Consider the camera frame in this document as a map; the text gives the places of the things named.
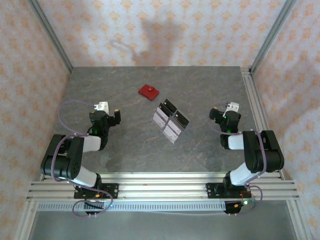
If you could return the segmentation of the aluminium side rail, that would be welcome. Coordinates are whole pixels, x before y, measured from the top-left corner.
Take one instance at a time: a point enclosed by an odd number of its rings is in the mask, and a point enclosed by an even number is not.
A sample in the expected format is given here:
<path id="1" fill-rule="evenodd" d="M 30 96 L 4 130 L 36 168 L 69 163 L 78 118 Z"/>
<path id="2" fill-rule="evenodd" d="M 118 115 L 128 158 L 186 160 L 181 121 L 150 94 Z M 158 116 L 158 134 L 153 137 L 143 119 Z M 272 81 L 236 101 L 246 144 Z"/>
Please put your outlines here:
<path id="1" fill-rule="evenodd" d="M 266 118 L 265 110 L 255 85 L 254 78 L 248 68 L 241 67 L 240 71 L 250 103 L 250 108 L 255 122 L 255 128 L 259 131 L 268 130 L 268 120 Z"/>

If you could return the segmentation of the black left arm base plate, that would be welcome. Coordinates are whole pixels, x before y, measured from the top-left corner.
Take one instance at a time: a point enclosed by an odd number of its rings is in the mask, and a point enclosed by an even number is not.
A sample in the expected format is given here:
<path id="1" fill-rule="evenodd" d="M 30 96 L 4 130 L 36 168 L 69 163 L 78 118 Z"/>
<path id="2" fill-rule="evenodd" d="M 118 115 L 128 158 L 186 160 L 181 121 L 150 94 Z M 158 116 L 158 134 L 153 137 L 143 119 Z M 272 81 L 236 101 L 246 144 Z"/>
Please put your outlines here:
<path id="1" fill-rule="evenodd" d="M 97 192 L 88 190 L 83 187 L 74 187 L 74 195 L 73 197 L 75 199 L 82 199 L 82 200 L 93 200 L 93 199 L 110 199 L 110 197 L 103 193 L 103 192 Z M 113 199 L 118 198 L 118 192 L 119 192 L 119 184 L 118 183 L 101 183 L 100 185 L 95 186 L 94 188 L 98 188 L 99 190 L 108 192 Z"/>

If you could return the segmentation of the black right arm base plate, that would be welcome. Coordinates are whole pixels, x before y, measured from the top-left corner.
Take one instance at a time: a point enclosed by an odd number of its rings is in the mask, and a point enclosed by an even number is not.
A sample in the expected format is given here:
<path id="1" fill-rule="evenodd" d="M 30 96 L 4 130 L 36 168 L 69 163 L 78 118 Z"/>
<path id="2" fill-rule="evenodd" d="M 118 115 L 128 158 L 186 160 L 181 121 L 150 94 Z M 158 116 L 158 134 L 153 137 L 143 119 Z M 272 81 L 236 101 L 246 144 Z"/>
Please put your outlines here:
<path id="1" fill-rule="evenodd" d="M 208 182 L 205 187 L 209 199 L 241 199 L 252 197 L 251 192 L 241 185 Z"/>

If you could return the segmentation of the red leather card holder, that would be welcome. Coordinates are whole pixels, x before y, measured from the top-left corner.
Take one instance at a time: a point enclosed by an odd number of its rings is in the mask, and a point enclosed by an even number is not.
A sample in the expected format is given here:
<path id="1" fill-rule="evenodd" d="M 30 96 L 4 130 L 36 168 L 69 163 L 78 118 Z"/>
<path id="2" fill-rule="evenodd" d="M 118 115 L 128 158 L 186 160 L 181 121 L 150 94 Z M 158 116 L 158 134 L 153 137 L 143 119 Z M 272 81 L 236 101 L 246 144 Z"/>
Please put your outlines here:
<path id="1" fill-rule="evenodd" d="M 138 90 L 138 93 L 148 100 L 153 101 L 160 92 L 153 86 L 145 84 Z"/>

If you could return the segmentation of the black electronics board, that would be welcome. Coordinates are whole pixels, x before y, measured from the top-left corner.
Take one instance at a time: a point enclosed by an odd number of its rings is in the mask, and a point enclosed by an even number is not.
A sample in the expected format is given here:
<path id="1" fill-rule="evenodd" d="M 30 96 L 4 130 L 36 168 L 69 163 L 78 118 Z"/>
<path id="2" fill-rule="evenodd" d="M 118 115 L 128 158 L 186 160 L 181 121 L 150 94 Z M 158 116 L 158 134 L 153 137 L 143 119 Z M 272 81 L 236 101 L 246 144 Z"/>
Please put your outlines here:
<path id="1" fill-rule="evenodd" d="M 225 210 L 223 211 L 227 215 L 238 215 L 241 212 L 242 207 L 247 206 L 248 204 L 254 203 L 255 200 L 245 199 L 240 201 L 225 201 Z"/>

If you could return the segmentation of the aluminium frame post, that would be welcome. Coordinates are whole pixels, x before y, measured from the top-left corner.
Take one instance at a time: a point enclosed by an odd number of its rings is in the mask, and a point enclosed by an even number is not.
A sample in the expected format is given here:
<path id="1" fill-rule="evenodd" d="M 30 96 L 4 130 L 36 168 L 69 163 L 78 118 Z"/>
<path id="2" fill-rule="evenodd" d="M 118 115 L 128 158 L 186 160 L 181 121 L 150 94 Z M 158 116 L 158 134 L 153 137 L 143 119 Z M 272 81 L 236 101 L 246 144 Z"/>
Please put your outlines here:
<path id="1" fill-rule="evenodd" d="M 59 41 L 50 21 L 48 20 L 44 10 L 42 9 L 41 5 L 39 4 L 38 0 L 26 0 L 32 10 L 34 11 L 36 17 L 40 21 L 40 24 L 44 31 L 46 32 L 47 36 L 49 37 L 50 41 L 52 42 L 55 50 L 57 51 L 58 55 L 60 56 L 64 66 L 71 74 L 73 71 L 73 66 L 70 59 L 67 56 L 61 42 Z"/>
<path id="2" fill-rule="evenodd" d="M 266 54 L 268 53 L 271 45 L 273 44 L 276 36 L 278 35 L 279 31 L 281 30 L 283 24 L 285 23 L 288 15 L 291 13 L 294 5 L 296 4 L 297 0 L 285 0 L 283 7 L 281 8 L 277 18 L 275 19 L 270 31 L 268 32 L 260 50 L 256 58 L 254 59 L 249 72 L 251 75 L 254 75 L 262 61 L 264 60 Z"/>

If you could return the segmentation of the wide aluminium mounting rail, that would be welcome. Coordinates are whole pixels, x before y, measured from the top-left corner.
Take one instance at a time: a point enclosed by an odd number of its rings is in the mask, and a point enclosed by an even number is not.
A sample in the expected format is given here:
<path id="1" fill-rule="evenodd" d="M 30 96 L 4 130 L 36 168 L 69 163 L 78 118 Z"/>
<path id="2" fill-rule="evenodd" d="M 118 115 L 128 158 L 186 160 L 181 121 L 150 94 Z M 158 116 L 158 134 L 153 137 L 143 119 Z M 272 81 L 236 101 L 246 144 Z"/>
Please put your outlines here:
<path id="1" fill-rule="evenodd" d="M 118 202 L 129 201 L 207 201 L 207 183 L 221 183 L 224 172 L 152 172 L 103 173 L 103 183 L 119 185 Z M 265 173 L 250 183 L 253 195 L 264 200 L 296 200 L 298 190 L 293 180 L 284 180 L 278 171 Z M 48 176 L 33 181 L 27 194 L 29 201 L 72 201 L 74 187 L 67 182 L 54 182 Z"/>

